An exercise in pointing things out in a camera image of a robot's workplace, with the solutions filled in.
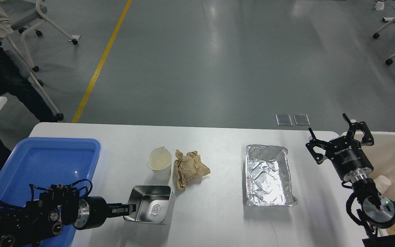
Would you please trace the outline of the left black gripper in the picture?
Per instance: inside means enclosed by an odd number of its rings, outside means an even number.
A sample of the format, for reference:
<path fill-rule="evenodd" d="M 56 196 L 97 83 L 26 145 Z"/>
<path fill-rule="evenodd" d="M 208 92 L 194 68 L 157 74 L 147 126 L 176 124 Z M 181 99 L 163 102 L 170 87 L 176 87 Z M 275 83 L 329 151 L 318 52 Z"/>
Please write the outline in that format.
<path fill-rule="evenodd" d="M 124 217 L 136 211 L 136 204 L 107 203 L 99 196 L 79 200 L 78 217 L 73 223 L 77 230 L 98 228 L 107 218 Z"/>

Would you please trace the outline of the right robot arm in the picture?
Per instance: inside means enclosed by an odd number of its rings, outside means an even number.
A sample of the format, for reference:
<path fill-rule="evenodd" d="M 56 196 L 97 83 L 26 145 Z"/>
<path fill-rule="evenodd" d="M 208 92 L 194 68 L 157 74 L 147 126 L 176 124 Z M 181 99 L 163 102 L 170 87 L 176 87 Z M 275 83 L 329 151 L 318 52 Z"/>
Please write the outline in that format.
<path fill-rule="evenodd" d="M 366 122 L 353 122 L 346 114 L 342 117 L 349 126 L 344 136 L 323 141 L 309 128 L 311 139 L 306 148 L 317 164 L 330 160 L 342 187 L 352 189 L 345 209 L 354 223 L 364 227 L 364 246 L 395 247 L 395 201 L 383 196 L 369 177 L 374 167 L 362 150 L 374 145 L 374 137 Z"/>

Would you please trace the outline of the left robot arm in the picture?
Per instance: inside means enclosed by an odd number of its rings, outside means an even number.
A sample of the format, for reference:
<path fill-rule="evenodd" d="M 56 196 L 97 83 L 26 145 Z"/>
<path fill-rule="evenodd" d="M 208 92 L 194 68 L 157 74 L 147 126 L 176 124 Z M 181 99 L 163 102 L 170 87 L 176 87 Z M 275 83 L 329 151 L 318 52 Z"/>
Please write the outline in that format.
<path fill-rule="evenodd" d="M 105 220 L 129 216 L 136 204 L 107 203 L 99 196 L 89 196 L 92 182 L 77 188 L 85 179 L 68 185 L 47 188 L 29 184 L 31 199 L 25 206 L 0 200 L 0 247 L 37 247 L 45 239 L 59 236 L 66 225 L 76 230 L 98 228 Z"/>

